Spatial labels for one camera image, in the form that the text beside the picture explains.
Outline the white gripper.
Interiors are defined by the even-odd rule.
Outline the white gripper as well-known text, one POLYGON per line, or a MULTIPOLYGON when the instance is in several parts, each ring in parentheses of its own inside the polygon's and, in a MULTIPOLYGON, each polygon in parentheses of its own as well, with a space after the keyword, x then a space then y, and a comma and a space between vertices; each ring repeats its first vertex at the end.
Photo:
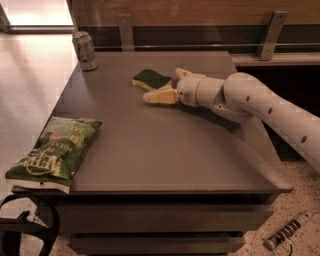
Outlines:
POLYGON ((182 68, 176 68, 175 74, 178 79, 177 90, 171 85, 165 85, 159 89, 144 93, 143 100, 148 104, 174 105, 180 99, 184 105, 197 107, 196 92, 205 75, 191 74, 190 71, 182 68))

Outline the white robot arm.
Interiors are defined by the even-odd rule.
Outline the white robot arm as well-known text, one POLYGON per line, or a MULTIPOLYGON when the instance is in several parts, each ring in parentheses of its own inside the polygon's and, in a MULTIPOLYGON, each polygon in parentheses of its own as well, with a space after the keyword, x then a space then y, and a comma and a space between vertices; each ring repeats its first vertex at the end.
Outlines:
POLYGON ((320 118, 281 98, 252 75, 236 72, 225 79, 178 68, 175 88, 166 85, 143 95, 148 104, 204 107, 233 122, 255 116, 272 128, 320 171, 320 118))

